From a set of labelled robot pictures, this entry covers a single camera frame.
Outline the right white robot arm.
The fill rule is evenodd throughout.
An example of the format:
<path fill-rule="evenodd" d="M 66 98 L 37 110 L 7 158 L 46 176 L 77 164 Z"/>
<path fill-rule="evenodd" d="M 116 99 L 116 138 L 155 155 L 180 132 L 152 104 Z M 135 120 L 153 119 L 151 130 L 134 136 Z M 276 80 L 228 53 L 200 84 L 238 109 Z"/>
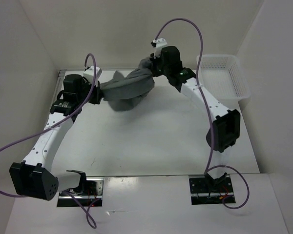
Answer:
<path fill-rule="evenodd" d="M 185 95 L 197 107 L 208 114 L 210 127 L 206 141 L 212 155 L 208 158 L 204 172 L 204 185 L 210 192 L 221 187 L 226 178 L 224 167 L 232 147 L 240 137 L 240 113 L 219 102 L 203 85 L 197 83 L 197 75 L 182 65 L 180 52 L 165 42 L 152 42 L 154 53 L 150 55 L 153 76 L 165 76 L 171 86 Z"/>

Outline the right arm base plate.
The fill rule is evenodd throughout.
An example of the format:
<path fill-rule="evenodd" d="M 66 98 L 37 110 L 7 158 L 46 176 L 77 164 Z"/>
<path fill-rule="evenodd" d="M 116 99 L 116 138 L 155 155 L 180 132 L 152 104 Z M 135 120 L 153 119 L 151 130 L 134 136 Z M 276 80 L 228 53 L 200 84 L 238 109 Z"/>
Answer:
<path fill-rule="evenodd" d="M 235 204 L 231 178 L 225 174 L 213 182 L 210 176 L 190 176 L 189 188 L 192 205 Z"/>

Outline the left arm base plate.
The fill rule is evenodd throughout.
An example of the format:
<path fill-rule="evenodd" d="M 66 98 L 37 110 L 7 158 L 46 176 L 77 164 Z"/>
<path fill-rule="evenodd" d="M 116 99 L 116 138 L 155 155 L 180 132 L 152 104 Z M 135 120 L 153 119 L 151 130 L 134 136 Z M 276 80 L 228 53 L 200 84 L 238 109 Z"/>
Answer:
<path fill-rule="evenodd" d="M 75 199 L 84 207 L 101 207 L 103 202 L 104 178 L 86 178 L 85 186 L 80 189 L 68 189 L 65 192 L 73 195 Z M 77 202 L 65 192 L 59 193 L 57 207 L 78 207 Z"/>

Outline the grey shorts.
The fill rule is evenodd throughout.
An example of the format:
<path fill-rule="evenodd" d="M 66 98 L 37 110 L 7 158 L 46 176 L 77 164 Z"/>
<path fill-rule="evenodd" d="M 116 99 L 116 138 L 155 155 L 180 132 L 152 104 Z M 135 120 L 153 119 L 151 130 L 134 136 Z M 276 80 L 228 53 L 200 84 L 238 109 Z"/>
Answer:
<path fill-rule="evenodd" d="M 100 89 L 113 111 L 125 112 L 135 108 L 154 86 L 151 60 L 147 57 L 127 76 L 115 71 L 111 80 L 100 84 Z"/>

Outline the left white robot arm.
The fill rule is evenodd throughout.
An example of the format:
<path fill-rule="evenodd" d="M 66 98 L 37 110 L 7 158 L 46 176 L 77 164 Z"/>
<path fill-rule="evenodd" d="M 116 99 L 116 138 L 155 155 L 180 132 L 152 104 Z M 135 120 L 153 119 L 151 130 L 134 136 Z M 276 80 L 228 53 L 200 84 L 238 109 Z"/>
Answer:
<path fill-rule="evenodd" d="M 65 76 L 63 90 L 51 106 L 45 133 L 38 138 L 22 162 L 14 162 L 9 169 L 18 195 L 51 200 L 57 192 L 71 189 L 75 194 L 82 195 L 87 191 L 84 172 L 67 170 L 64 174 L 53 175 L 51 168 L 62 140 L 82 111 L 81 104 L 98 104 L 103 98 L 97 81 L 101 73 L 97 68 L 96 72 Z M 95 81 L 94 87 L 91 86 L 91 80 Z"/>

